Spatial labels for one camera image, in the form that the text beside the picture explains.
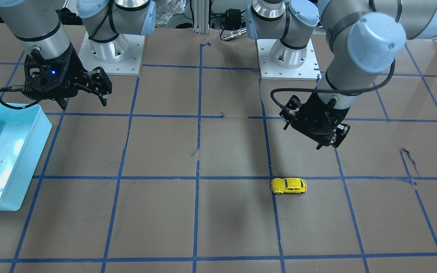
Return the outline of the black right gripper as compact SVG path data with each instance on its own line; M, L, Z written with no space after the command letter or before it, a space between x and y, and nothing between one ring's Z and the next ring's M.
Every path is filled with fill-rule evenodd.
M67 48L60 56L45 60L41 50L33 48L24 64L23 95L31 100L55 100L66 110L69 98L75 97L85 86L88 93L99 97L107 105L112 82L103 67L87 71L74 48Z

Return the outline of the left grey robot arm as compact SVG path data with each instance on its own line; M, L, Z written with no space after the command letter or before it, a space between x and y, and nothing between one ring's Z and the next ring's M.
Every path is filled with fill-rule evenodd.
M247 35L272 39L269 62L297 72L305 64L308 43L321 23L333 60L314 89L278 88L270 96L291 126L317 149L338 147L350 131L343 123L359 95L374 90L378 75L395 70L406 40L437 35L437 0L253 0L245 10Z

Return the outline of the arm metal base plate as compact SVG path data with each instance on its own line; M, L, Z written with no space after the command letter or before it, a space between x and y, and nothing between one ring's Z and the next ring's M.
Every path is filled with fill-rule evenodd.
M108 43L97 43L85 34L78 53L88 71L104 68L108 75L139 76L147 36L121 34Z
M300 50L284 46L278 39L256 41L261 79L305 80L321 79L321 72L312 40Z

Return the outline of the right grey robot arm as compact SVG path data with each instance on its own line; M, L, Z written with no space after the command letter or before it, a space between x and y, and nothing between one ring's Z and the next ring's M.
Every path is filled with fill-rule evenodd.
M149 36L156 26L153 0L78 0L76 6L101 63L123 57L124 35ZM53 100L65 110L66 99L85 91L107 105L111 80L103 67L85 69L56 10L41 0L0 0L0 17L27 54L25 83L0 88L0 104L23 110Z

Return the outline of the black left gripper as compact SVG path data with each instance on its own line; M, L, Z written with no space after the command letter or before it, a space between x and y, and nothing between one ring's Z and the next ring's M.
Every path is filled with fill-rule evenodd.
M350 109L335 109L334 105L333 100L324 103L316 93L303 104L293 95L286 105L281 107L280 116L286 120L284 130L291 126L314 140L318 143L316 150L323 146L338 147L351 128L348 124L342 123Z

